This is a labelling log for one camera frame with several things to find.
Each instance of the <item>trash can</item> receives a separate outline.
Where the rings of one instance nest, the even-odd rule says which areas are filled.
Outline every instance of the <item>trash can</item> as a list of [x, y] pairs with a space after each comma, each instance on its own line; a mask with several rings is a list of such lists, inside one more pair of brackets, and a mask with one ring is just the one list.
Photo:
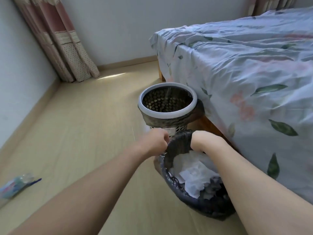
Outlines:
[[163, 128], [170, 137], [204, 115], [203, 103], [189, 86], [166, 82], [144, 90], [138, 108], [150, 128]]
[[168, 171], [173, 165], [175, 156], [192, 150], [190, 148], [192, 133], [192, 130], [180, 131], [171, 138], [165, 153], [158, 157], [161, 175], [175, 195], [190, 208], [207, 217], [225, 220], [235, 213], [235, 208], [223, 184], [220, 184], [221, 189], [211, 199], [201, 197], [195, 199], [185, 191], [178, 179]]

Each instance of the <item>mattress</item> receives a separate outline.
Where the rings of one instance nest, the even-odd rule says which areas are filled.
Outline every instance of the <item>mattress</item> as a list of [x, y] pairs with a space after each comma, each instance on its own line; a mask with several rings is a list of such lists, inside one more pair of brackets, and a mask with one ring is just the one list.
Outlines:
[[166, 81], [253, 165], [313, 203], [313, 8], [163, 29], [150, 43]]

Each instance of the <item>white tissue paper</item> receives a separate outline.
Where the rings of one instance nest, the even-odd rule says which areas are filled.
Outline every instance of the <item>white tissue paper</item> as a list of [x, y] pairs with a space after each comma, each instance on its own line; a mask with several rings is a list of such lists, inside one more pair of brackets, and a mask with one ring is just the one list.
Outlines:
[[200, 196], [210, 199], [221, 189], [221, 179], [217, 169], [208, 155], [195, 151], [179, 154], [174, 158], [173, 167], [169, 172], [174, 175], [186, 192], [193, 198]]

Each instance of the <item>person's left arm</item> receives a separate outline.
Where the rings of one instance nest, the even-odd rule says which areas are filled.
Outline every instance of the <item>person's left arm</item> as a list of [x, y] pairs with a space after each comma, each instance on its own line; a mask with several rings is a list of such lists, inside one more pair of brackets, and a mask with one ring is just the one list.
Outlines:
[[138, 166], [162, 154], [167, 131], [152, 129], [140, 141], [87, 174], [37, 210], [10, 235], [96, 235]]

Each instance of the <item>patterned curtain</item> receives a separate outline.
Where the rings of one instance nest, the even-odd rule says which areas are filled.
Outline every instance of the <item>patterned curtain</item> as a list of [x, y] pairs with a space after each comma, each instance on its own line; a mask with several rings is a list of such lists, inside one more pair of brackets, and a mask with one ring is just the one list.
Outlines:
[[64, 82], [100, 75], [60, 0], [14, 0]]

